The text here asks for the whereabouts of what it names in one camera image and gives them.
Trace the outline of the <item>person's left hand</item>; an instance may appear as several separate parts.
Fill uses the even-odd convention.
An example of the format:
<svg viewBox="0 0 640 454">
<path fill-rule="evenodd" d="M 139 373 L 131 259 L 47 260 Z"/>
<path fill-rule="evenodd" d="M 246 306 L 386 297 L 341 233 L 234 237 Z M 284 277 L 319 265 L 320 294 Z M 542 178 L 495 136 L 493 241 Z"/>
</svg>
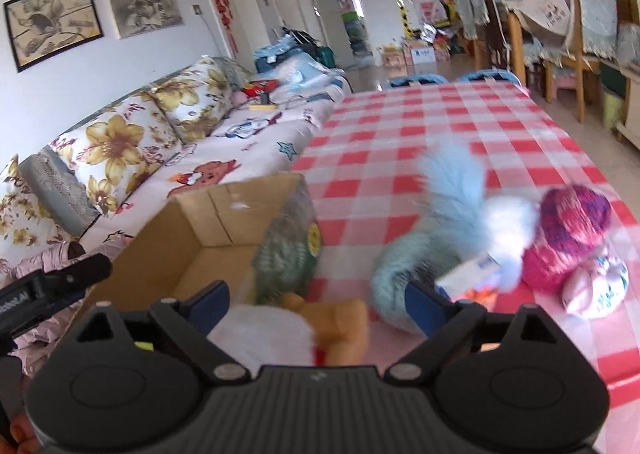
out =
<svg viewBox="0 0 640 454">
<path fill-rule="evenodd" d="M 15 445 L 1 442 L 1 452 L 9 454 L 36 454 L 42 449 L 42 445 L 36 437 L 34 427 L 28 417 L 22 413 L 16 415 L 10 423 L 10 435 Z"/>
</svg>

